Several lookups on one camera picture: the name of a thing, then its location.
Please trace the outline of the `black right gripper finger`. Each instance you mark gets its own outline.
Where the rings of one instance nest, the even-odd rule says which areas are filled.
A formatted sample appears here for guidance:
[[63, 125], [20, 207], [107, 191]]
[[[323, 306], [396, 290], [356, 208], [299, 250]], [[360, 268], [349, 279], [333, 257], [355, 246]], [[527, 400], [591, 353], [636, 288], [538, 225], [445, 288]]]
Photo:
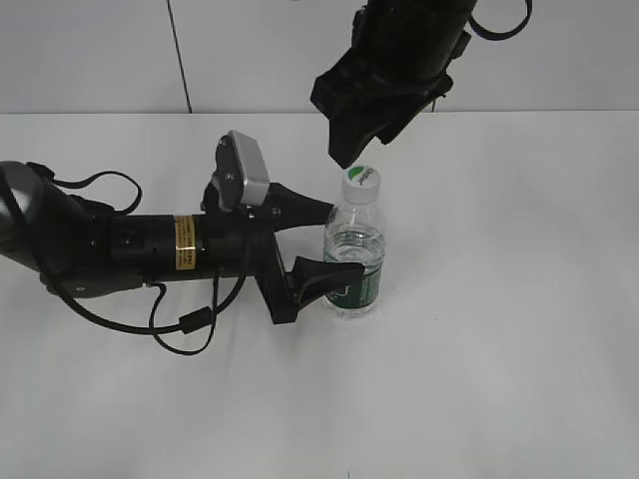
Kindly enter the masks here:
[[398, 134], [396, 124], [382, 117], [340, 114], [328, 121], [328, 154], [342, 169], [347, 169], [374, 138], [387, 145]]

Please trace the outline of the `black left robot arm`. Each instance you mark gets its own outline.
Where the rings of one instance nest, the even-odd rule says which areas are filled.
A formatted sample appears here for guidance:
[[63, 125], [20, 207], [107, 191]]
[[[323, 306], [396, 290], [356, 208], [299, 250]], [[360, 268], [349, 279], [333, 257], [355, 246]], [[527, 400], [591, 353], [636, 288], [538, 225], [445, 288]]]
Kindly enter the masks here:
[[221, 208], [218, 187], [207, 185], [198, 215], [137, 215], [133, 208], [86, 200], [37, 164], [4, 162], [1, 193], [11, 194], [23, 218], [1, 207], [1, 253], [39, 273], [49, 291], [95, 298], [145, 284], [214, 277], [254, 277], [275, 324], [296, 321], [301, 309], [359, 282], [358, 262], [297, 257], [286, 270], [276, 234], [323, 224], [330, 204], [271, 184], [259, 206]]

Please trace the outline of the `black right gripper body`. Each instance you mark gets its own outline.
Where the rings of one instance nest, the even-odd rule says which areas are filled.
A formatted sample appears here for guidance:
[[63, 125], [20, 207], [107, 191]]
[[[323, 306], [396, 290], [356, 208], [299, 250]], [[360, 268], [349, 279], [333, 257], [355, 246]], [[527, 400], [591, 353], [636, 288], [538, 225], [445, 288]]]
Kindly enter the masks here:
[[452, 86], [445, 71], [426, 80], [397, 79], [350, 48], [315, 79], [311, 101], [328, 120], [347, 113], [382, 117], [396, 124], [399, 136], [418, 113], [446, 96]]

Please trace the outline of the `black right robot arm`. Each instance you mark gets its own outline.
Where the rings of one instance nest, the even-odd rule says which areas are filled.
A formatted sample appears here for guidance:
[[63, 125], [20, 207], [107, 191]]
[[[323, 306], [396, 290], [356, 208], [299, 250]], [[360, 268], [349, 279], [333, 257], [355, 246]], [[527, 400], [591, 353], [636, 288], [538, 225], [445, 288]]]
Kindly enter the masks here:
[[343, 169], [373, 139], [387, 145], [453, 86], [446, 69], [467, 46], [472, 1], [369, 1], [356, 11], [350, 46], [315, 80], [328, 120], [328, 153]]

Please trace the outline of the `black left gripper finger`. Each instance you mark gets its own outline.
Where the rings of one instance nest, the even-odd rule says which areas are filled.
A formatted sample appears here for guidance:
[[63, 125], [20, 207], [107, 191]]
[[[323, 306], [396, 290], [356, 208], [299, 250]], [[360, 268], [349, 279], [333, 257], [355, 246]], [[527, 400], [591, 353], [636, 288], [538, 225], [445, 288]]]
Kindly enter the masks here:
[[271, 183], [269, 205], [276, 232], [323, 226], [334, 205], [298, 194], [279, 183]]
[[363, 274], [364, 266], [358, 262], [323, 262], [298, 256], [291, 270], [294, 303], [308, 305], [359, 282]]

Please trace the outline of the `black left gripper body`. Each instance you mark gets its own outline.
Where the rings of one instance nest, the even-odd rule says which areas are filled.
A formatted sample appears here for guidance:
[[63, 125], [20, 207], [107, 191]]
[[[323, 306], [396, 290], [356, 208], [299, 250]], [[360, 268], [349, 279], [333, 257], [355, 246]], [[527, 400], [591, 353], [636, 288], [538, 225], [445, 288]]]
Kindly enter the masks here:
[[260, 214], [262, 207], [239, 207], [225, 212], [221, 194], [206, 186], [202, 201], [201, 239], [203, 264], [223, 277], [252, 276], [259, 287], [274, 324], [297, 320], [299, 309], [287, 280], [275, 233]]

